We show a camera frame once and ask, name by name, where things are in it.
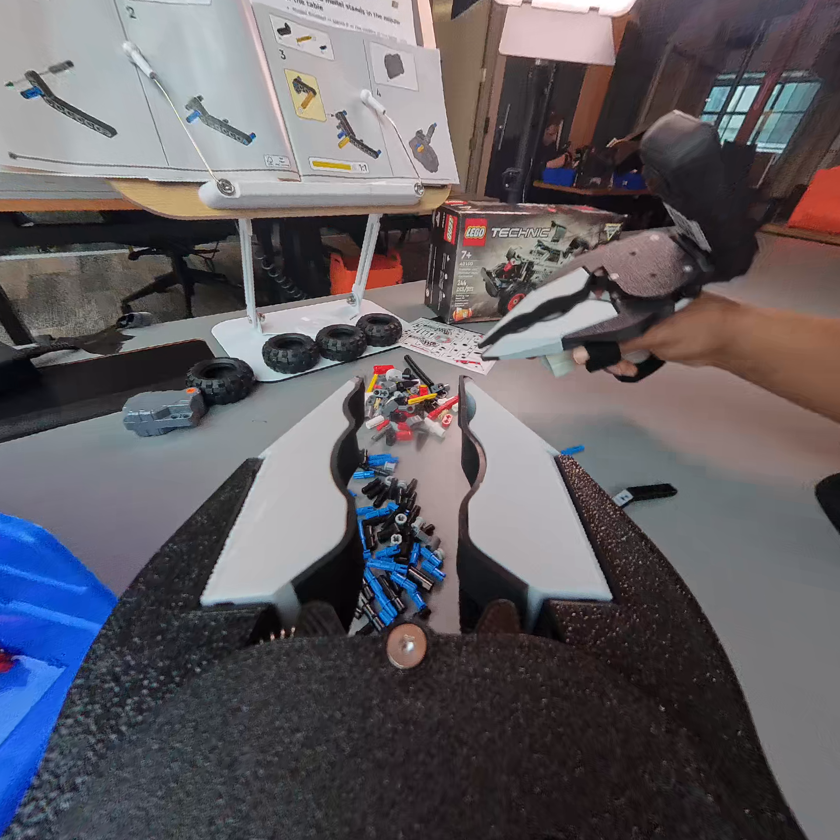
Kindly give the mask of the orange bean bag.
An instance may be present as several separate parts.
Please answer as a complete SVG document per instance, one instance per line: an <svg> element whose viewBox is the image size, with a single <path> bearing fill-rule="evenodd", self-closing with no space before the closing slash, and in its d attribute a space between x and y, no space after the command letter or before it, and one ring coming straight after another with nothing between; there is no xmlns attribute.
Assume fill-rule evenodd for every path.
<svg viewBox="0 0 840 840"><path fill-rule="evenodd" d="M817 171L796 205L789 228L839 235L839 166Z"/></svg>

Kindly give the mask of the sticker sheet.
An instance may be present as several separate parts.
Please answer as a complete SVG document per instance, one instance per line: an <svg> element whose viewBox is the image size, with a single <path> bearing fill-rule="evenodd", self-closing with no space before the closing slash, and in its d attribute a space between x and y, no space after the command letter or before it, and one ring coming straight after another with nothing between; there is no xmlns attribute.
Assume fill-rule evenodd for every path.
<svg viewBox="0 0 840 840"><path fill-rule="evenodd" d="M452 364L464 373L487 375L496 362L482 358L478 348L481 338L475 331L419 318L403 323L399 344L409 353Z"/></svg>

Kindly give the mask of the background work table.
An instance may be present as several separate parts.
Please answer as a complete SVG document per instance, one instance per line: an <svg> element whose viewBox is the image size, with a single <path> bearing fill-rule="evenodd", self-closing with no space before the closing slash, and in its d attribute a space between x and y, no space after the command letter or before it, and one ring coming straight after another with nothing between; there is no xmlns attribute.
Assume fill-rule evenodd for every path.
<svg viewBox="0 0 840 840"><path fill-rule="evenodd" d="M650 196L652 193L639 171L628 173L608 172L589 176L567 167L546 167L541 176L532 182L533 189L568 193L579 196Z"/></svg>

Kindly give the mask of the toy set cardboard box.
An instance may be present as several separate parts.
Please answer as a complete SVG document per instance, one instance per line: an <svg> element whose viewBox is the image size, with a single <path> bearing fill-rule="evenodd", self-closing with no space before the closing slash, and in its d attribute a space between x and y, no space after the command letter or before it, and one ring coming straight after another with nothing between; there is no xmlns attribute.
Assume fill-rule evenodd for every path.
<svg viewBox="0 0 840 840"><path fill-rule="evenodd" d="M447 201L433 214L424 302L446 324L499 320L625 222L591 206Z"/></svg>

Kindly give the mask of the person's right forearm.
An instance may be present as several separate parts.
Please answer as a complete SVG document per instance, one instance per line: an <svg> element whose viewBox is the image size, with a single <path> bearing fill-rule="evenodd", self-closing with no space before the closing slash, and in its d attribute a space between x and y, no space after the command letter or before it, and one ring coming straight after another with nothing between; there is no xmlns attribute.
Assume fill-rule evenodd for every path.
<svg viewBox="0 0 840 840"><path fill-rule="evenodd" d="M838 319L709 299L718 312L712 366L838 423Z"/></svg>

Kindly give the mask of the pile of mixed toy bricks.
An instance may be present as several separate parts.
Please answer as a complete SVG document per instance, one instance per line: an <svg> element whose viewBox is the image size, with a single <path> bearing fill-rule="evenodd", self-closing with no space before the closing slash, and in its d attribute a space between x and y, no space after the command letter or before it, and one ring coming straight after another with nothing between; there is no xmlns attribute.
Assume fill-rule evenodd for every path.
<svg viewBox="0 0 840 840"><path fill-rule="evenodd" d="M399 364L377 364L364 384L363 431L371 446L422 447L443 439L455 424L459 395L453 385L406 353Z"/></svg>

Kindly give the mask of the white floor lamp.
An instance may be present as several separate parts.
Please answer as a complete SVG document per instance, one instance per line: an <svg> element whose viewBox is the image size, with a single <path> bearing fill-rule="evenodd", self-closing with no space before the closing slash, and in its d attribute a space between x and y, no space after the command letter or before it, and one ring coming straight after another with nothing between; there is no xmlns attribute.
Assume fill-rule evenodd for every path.
<svg viewBox="0 0 840 840"><path fill-rule="evenodd" d="M569 139L591 144L635 1L498 2L506 9L499 55L534 62L526 86L526 110L516 162L505 172L508 203L525 201L548 122L558 65L584 68Z"/></svg>

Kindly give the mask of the printed paper sheet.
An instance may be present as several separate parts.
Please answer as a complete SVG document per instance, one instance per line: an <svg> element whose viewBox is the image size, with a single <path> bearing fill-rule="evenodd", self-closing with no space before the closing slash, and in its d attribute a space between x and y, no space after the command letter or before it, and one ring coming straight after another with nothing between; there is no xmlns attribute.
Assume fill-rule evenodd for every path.
<svg viewBox="0 0 840 840"><path fill-rule="evenodd" d="M382 35L412 46L423 46L422 16L414 1L262 1L276 11L312 22Z"/></svg>

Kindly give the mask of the person's right hand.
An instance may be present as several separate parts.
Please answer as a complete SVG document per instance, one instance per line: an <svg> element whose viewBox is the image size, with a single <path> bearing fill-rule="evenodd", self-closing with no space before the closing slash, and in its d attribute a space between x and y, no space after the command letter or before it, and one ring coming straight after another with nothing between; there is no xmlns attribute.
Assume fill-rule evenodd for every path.
<svg viewBox="0 0 840 840"><path fill-rule="evenodd" d="M639 369L634 358L639 354L689 366L717 366L728 358L739 309L735 301L703 293L643 334L619 343L613 364L591 362L585 346L573 351L574 362L588 372L606 371L615 377L637 376Z"/></svg>

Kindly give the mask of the black office chair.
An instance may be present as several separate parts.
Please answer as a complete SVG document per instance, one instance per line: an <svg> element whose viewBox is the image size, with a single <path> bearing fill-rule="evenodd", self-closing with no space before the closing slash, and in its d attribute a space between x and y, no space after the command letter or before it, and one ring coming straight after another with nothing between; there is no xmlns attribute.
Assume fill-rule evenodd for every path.
<svg viewBox="0 0 840 840"><path fill-rule="evenodd" d="M152 294L163 294L179 287L184 298L185 318L192 319L195 287L199 284L223 285L225 277L215 270L196 269L187 264L189 256L203 256L199 246L223 241L233 232L231 223L223 220L172 220L160 223L133 225L133 235L122 237L120 243L130 248L129 260L136 261L142 256L162 256L171 265L169 272L157 276L151 283L124 297L120 302L123 316L133 313L135 301Z"/></svg>

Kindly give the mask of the white book stand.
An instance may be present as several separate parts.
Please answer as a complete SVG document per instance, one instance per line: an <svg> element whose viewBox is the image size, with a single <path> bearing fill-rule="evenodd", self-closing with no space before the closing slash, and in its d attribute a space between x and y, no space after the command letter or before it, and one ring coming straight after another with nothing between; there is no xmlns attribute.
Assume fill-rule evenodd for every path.
<svg viewBox="0 0 840 840"><path fill-rule="evenodd" d="M211 175L205 183L111 181L122 197L153 214L190 221L234 220L237 224L245 291L245 315L219 322L213 338L226 356L250 365L260 383L283 382L337 364L324 360L301 374L271 371L262 358L263 344L281 333L303 333L314 340L333 324L355 325L359 317L391 312L365 299L375 243L385 215L428 215L444 204L451 184L437 185L415 177L354 179L342 175L303 177L297 180L264 175L257 180L234 180ZM255 222L267 219L365 215L360 262L349 292L321 302L275 311L260 310L256 301L255 260L252 237Z"/></svg>

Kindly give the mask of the building instruction booklet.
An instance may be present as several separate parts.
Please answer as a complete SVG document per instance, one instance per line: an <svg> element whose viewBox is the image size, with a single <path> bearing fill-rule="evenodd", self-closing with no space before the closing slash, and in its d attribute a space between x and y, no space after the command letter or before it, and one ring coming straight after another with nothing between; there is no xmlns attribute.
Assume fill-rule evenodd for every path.
<svg viewBox="0 0 840 840"><path fill-rule="evenodd" d="M439 51L261 2L2 1L2 170L459 182Z"/></svg>

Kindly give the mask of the pile of blue black pins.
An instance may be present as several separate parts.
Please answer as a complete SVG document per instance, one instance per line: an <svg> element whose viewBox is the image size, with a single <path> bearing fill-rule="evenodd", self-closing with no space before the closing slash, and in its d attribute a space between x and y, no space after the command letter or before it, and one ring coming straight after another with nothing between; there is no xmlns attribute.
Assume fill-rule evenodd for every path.
<svg viewBox="0 0 840 840"><path fill-rule="evenodd" d="M380 634L400 620L431 615L430 599L445 583L445 552L424 516L416 478L400 473L396 455L360 449L350 480L363 572L351 635Z"/></svg>

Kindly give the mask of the black round object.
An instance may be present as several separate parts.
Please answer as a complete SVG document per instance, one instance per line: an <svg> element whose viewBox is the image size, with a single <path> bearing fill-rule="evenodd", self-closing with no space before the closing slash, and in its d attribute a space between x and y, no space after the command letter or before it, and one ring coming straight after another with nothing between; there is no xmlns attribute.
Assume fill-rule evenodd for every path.
<svg viewBox="0 0 840 840"><path fill-rule="evenodd" d="M815 498L834 529L840 529L840 475L827 476L816 483Z"/></svg>

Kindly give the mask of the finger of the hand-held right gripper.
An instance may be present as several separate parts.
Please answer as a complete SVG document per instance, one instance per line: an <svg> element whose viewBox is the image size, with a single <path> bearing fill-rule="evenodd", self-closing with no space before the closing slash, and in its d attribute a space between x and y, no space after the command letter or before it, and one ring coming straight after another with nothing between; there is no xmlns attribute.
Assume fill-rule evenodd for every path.
<svg viewBox="0 0 840 840"><path fill-rule="evenodd" d="M505 361L563 352L566 336L610 321L618 314L611 301L582 301L563 314L536 318L536 311L513 309L480 343L484 361Z"/></svg>
<svg viewBox="0 0 840 840"><path fill-rule="evenodd" d="M532 312L535 311L537 314L533 318L538 319L548 317L553 314L566 313L571 310L574 305L582 301L609 300L610 299L598 299L595 296L594 291L592 290L590 272L587 269L579 268L561 275L555 280L548 281L540 288L531 291L513 309L519 307L521 303L524 303L523 309L531 310ZM484 337L478 343L479 348Z"/></svg>

